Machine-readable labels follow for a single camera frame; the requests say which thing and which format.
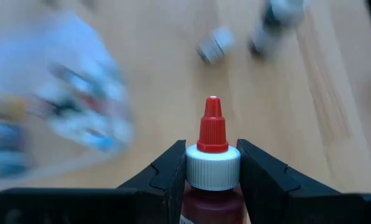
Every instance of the white bottle cap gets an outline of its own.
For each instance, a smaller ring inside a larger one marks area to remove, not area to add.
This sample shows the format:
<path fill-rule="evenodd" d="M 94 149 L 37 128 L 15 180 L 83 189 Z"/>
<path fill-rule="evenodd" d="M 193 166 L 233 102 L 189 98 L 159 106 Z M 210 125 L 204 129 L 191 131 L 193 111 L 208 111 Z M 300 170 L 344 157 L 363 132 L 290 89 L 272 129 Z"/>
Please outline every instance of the white bottle cap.
<path fill-rule="evenodd" d="M 239 183 L 240 152 L 228 146 L 221 102 L 216 96 L 206 100 L 199 140 L 186 149 L 186 180 L 202 190 L 233 189 Z"/>
<path fill-rule="evenodd" d="M 186 167 L 186 179 L 197 189 L 233 189 L 239 183 L 240 152 L 229 146 L 223 153 L 205 153 L 193 145 L 186 149 Z"/>

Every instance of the wooden table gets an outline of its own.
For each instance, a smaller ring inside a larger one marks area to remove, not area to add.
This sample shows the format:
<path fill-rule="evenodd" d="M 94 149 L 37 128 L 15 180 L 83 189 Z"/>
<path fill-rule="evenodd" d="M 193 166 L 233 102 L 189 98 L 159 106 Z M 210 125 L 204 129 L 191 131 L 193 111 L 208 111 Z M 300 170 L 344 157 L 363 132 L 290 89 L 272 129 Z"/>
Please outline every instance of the wooden table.
<path fill-rule="evenodd" d="M 125 154 L 103 165 L 27 185 L 116 187 L 177 139 L 194 144 L 204 101 L 217 95 L 230 144 L 248 139 L 337 190 L 371 192 L 366 5 L 362 0 L 313 1 L 303 25 L 286 37 L 276 58 L 260 61 L 250 56 L 247 41 L 262 3 L 110 0 L 91 12 L 67 1 L 65 7 L 76 9 L 101 33 L 126 72 L 136 139 Z M 204 66 L 196 45 L 220 26 L 233 31 L 236 44 L 224 63 Z"/>

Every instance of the black holder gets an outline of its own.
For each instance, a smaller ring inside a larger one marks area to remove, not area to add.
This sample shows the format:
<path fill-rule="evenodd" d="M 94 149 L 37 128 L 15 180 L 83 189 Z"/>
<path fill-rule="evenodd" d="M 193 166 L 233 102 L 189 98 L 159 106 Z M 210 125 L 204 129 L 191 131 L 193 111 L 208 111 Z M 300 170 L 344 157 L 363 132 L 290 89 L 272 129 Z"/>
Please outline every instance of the black holder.
<path fill-rule="evenodd" d="M 371 194 L 342 194 L 240 139 L 240 185 L 253 224 L 371 223 Z M 0 223 L 178 224 L 185 141 L 117 189 L 9 189 Z"/>

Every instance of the bottle neck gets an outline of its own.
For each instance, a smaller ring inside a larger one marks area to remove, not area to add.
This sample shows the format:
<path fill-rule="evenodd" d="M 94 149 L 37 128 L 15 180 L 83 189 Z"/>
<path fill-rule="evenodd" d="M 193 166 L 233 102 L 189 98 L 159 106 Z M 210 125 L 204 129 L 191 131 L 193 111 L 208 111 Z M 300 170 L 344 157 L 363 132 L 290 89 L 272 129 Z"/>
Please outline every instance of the bottle neck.
<path fill-rule="evenodd" d="M 197 194 L 204 195 L 205 197 L 222 197 L 225 195 L 229 195 L 233 193 L 234 189 L 229 190 L 220 190 L 220 191 L 213 191 L 213 190 L 202 190 L 196 187 L 192 187 L 191 189 L 196 192 Z"/>

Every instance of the dark red paint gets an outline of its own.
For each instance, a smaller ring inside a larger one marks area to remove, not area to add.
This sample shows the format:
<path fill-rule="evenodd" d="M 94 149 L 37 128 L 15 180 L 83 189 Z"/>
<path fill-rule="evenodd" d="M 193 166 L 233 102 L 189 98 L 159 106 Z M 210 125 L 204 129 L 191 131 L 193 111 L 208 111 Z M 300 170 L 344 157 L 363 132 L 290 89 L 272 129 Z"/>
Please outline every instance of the dark red paint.
<path fill-rule="evenodd" d="M 246 224 L 243 196 L 234 189 L 214 192 L 187 187 L 181 214 L 194 224 Z"/>

